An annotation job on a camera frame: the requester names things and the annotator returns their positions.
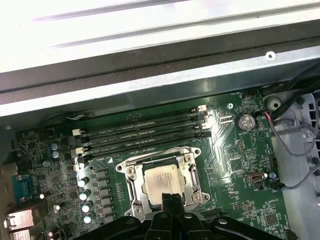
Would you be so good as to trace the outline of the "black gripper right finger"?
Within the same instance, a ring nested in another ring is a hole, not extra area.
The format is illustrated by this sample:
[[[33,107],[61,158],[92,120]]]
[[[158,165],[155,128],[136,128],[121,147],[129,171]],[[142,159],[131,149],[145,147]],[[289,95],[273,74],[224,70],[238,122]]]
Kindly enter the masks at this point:
[[[278,236],[230,217],[217,217],[210,224],[186,212],[180,194],[172,195],[173,210],[185,240],[279,240]]]

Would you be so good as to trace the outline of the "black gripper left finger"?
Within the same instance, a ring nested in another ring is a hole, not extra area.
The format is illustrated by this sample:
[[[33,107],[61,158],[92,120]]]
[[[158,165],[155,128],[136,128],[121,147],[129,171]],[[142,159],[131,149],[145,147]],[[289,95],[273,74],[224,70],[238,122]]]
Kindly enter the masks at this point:
[[[174,194],[162,194],[162,211],[141,222],[123,216],[77,237],[78,240],[170,240],[174,227]]]

